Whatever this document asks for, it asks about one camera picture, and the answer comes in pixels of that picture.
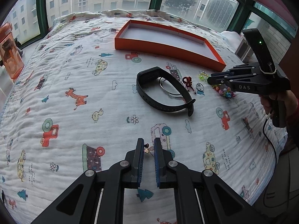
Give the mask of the right hand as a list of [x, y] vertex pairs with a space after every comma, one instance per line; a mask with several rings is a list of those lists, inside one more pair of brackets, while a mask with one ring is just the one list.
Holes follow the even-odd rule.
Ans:
[[284, 111], [285, 118], [288, 118], [298, 108], [298, 99], [292, 91], [285, 91], [275, 95], [259, 95], [259, 97], [265, 113], [270, 114], [271, 112], [271, 116], [279, 110]]

